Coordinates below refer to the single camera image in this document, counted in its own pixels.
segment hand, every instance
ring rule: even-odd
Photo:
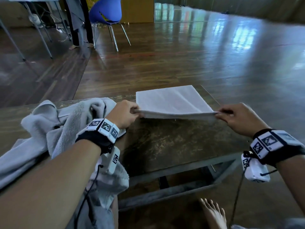
[[[270,128],[249,106],[244,103],[224,105],[215,115],[227,122],[236,133],[253,138],[258,131]]]
[[[132,109],[139,109],[139,105],[128,100],[118,102],[106,119],[114,123],[119,129],[129,127],[137,118],[142,117],[140,113],[132,114]]]

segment metal chair leg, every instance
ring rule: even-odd
[[[32,12],[30,11],[30,8],[29,8],[29,6],[28,6],[28,4],[27,4],[26,2],[25,2],[25,7],[27,8],[27,11],[29,12],[31,18],[33,19]],[[47,49],[50,58],[52,59],[52,58],[53,58],[53,57],[52,57],[52,54],[51,54],[51,52],[50,52],[50,50],[49,50],[49,48],[48,48],[48,46],[47,46],[47,44],[46,44],[46,42],[45,42],[45,40],[44,40],[44,38],[43,38],[43,36],[42,36],[42,34],[41,34],[41,32],[40,32],[38,26],[36,26],[35,23],[34,23],[34,26],[36,27],[36,30],[38,31],[38,33],[39,33],[39,35],[40,35],[40,37],[41,37],[41,39],[42,39],[42,42],[43,42],[45,48]]]
[[[95,49],[95,23],[93,23],[93,47]]]
[[[51,39],[51,37],[50,37],[50,35],[49,35],[47,29],[45,28],[45,26],[44,26],[44,24],[43,24],[43,22],[42,22],[42,20],[41,20],[41,18],[40,18],[40,15],[38,14],[38,11],[37,11],[37,9],[36,9],[36,6],[34,5],[34,3],[31,3],[31,4],[32,4],[32,6],[34,7],[34,10],[35,10],[35,12],[36,12],[36,14],[37,14],[37,16],[38,16],[38,18],[39,18],[39,20],[40,20],[40,22],[41,22],[43,28],[44,28],[44,31],[46,32],[46,34],[47,34],[47,36],[48,36],[50,42],[52,42],[52,39]]]
[[[111,41],[112,41],[112,43],[113,43],[113,38],[112,38],[111,30],[110,30],[110,25],[108,25],[108,29],[109,29],[109,33],[110,33],[110,37],[111,37]]]
[[[130,41],[129,41],[128,37],[127,37],[127,34],[126,34],[126,32],[125,32],[125,29],[124,29],[124,27],[123,27],[123,25],[122,25],[122,24],[121,24],[121,27],[122,27],[122,29],[123,29],[123,31],[124,31],[124,33],[125,33],[125,36],[126,36],[126,38],[127,38],[128,42],[129,42],[129,45],[131,45],[131,44],[130,44]]]
[[[61,19],[61,23],[62,23],[63,27],[65,28],[65,30],[66,30],[66,32],[67,32],[67,35],[68,35],[69,40],[71,41],[71,37],[70,37],[70,35],[69,35],[69,32],[68,32],[67,26],[66,26],[65,22],[63,21],[63,17],[62,17],[62,15],[61,15],[60,11],[59,11],[59,8],[58,8],[58,5],[57,5],[57,2],[56,2],[56,1],[54,1],[54,3],[55,3],[55,5],[56,5],[57,11],[58,11],[58,13],[59,13],[59,16],[60,16],[60,19]]]
[[[114,32],[113,32],[113,29],[112,29],[112,25],[110,25],[110,28],[111,28],[111,33],[112,33],[112,36],[113,36],[113,42],[115,44],[116,51],[119,52],[119,50],[117,48],[117,45],[116,45],[116,40],[115,40],[115,37],[114,37]]]
[[[22,57],[23,61],[25,61],[25,57],[23,56],[23,54],[22,54],[21,51],[19,50],[18,46],[16,45],[15,41],[14,41],[13,38],[11,37],[9,31],[6,29],[6,27],[5,27],[4,24],[2,23],[1,19],[0,19],[0,26],[1,26],[2,29],[5,31],[5,33],[7,34],[7,36],[10,38],[11,42],[13,43],[14,47],[16,48],[16,50],[18,51],[18,53],[20,54],[20,56]]]

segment person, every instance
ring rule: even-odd
[[[80,0],[81,2],[81,9],[83,10],[84,17],[85,17],[85,28],[87,32],[87,40],[88,40],[88,47],[93,48],[93,34],[92,34],[92,28],[91,28],[91,22],[89,20],[89,10],[88,10],[88,5],[86,0]],[[79,47],[79,39],[78,39],[78,32],[75,31],[75,27],[73,28],[72,24],[72,18],[71,18],[71,12],[69,9],[69,6],[67,4],[66,0],[63,0],[65,9],[67,11],[67,18],[69,21],[69,26],[70,26],[70,31],[71,31],[71,36],[72,36],[72,42],[73,45],[69,48],[70,50],[75,49]]]
[[[140,113],[136,103],[124,100],[117,103],[106,119],[119,129],[127,128]],[[225,105],[215,115],[236,133],[253,137],[258,131],[270,128],[245,104]],[[39,170],[13,186],[0,197],[2,228],[65,228],[70,221],[90,175],[94,171],[101,148],[82,139],[49,161]],[[305,156],[297,155],[276,164],[276,168],[305,212]],[[226,229],[225,212],[211,200],[201,200],[211,229]]]

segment black pants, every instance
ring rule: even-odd
[[[92,28],[91,28],[91,23],[89,20],[89,11],[88,11],[88,6],[86,0],[80,0],[81,1],[81,8],[83,9],[84,16],[85,16],[85,28],[87,31],[87,39],[89,43],[93,43],[93,34],[92,34]],[[63,0],[63,3],[65,5],[66,11],[67,11],[67,17],[70,25],[70,30],[72,34],[72,41],[73,45],[79,46],[79,40],[78,40],[78,33],[74,31],[73,26],[72,26],[72,19],[71,19],[71,14],[70,10],[68,7],[68,4],[66,0]]]

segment white towel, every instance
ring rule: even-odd
[[[62,109],[57,109],[49,100],[42,102],[21,121],[32,137],[17,140],[12,149],[0,157],[0,189],[32,167],[44,152],[48,151],[54,158],[67,150],[79,131],[93,118],[105,118],[115,105],[109,98],[93,98]],[[125,132],[120,130],[118,137]],[[97,180],[101,206],[106,209],[114,196],[129,186],[129,176],[119,162],[113,175],[99,174]]]

